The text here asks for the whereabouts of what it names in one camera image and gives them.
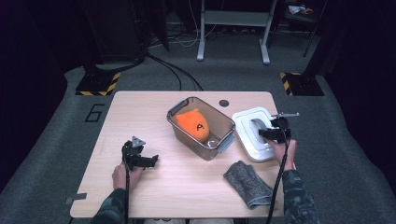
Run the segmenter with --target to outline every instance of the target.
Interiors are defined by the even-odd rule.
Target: person's right hand
[[[279,165],[282,163],[283,156],[285,155],[286,144],[279,144],[273,140],[266,139],[268,144],[274,149],[275,157]],[[290,139],[288,148],[288,158],[285,163],[285,171],[294,170],[294,157],[297,151],[297,142],[294,139]]]

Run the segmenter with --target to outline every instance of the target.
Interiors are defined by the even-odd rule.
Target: wooden table
[[[212,161],[204,161],[179,142],[167,111],[190,96],[196,96],[228,117],[262,106],[276,114],[272,95],[263,91],[119,91],[115,94],[93,150],[78,193],[72,217],[93,217],[111,193],[114,167],[121,162],[121,148],[132,136],[145,141],[143,157],[160,155],[154,168],[144,171],[130,196],[130,217],[266,217],[269,206],[249,210],[223,174],[237,161],[252,164],[270,186],[276,181],[275,160],[252,161],[238,138]],[[220,100],[229,101],[227,107]],[[274,216],[283,216],[283,192],[279,186]]]

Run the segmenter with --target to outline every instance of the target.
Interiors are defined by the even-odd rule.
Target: grey carpet
[[[149,52],[191,73],[205,91],[269,91],[279,112],[299,112],[290,119],[299,143],[296,166],[317,200],[322,223],[394,223],[396,200],[382,173],[351,137],[342,111],[325,79],[317,76],[325,96],[288,96],[280,72],[303,72],[315,45],[303,58],[306,39],[280,34],[269,49],[271,64],[263,65],[259,36],[218,36],[207,40],[205,60],[196,61],[198,43],[186,48],[171,44]],[[104,68],[124,64],[107,64]],[[0,223],[67,223],[73,196],[84,175],[95,141],[106,118],[110,96],[76,96],[82,68],[65,74],[68,89],[46,130],[0,195]],[[180,74],[183,91],[194,91]],[[177,78],[147,58],[122,72],[115,91],[178,91]],[[84,122],[93,105],[103,114]],[[88,223],[74,219],[72,223]],[[263,223],[252,218],[249,223]],[[282,223],[281,218],[274,218]]]

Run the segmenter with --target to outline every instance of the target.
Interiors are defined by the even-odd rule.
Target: black dot
[[[230,103],[227,100],[220,100],[219,105],[222,107],[227,107]]]

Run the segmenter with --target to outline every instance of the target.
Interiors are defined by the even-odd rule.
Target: hand
[[[140,176],[143,173],[143,167],[137,167],[133,171],[129,171],[129,191],[132,191],[136,187]],[[125,189],[126,187],[126,171],[125,164],[122,162],[120,165],[114,168],[113,172],[113,188],[114,189]]]
[[[286,144],[279,144],[273,140],[266,139],[268,144],[274,149],[275,157],[279,165],[282,163],[283,156],[285,155]],[[294,170],[294,157],[297,151],[297,142],[294,139],[290,139],[288,148],[288,158],[285,163],[285,171]]]

